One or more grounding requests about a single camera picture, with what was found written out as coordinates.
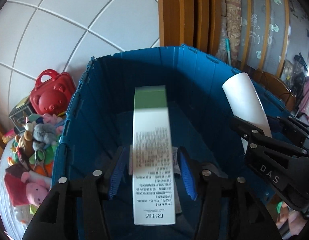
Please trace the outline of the person's right hand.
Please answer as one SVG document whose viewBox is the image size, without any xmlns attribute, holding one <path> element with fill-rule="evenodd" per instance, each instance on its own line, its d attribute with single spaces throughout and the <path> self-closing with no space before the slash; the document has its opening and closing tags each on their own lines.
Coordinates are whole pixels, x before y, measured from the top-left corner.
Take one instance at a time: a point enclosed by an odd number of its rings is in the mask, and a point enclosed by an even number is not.
<svg viewBox="0 0 309 240">
<path fill-rule="evenodd" d="M 291 235 L 298 235 L 307 223 L 302 214 L 295 210 L 289 210 L 286 202 L 282 202 L 279 215 L 276 221 L 277 228 L 281 228 L 285 222 L 288 222 Z"/>
</svg>

